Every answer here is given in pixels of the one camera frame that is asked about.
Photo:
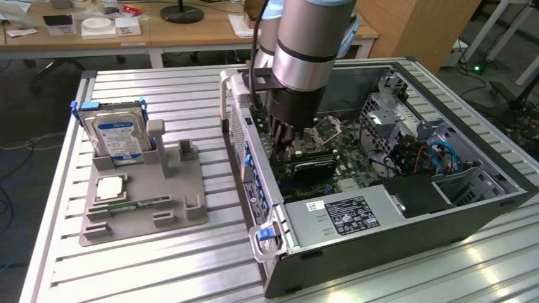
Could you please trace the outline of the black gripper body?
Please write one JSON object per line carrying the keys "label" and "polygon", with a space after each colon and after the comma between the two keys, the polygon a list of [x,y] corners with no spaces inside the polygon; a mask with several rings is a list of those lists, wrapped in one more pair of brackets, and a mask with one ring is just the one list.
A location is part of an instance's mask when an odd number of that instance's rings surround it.
{"label": "black gripper body", "polygon": [[300,92],[289,88],[269,91],[266,111],[280,122],[294,128],[306,128],[318,109],[325,87],[309,92]]}

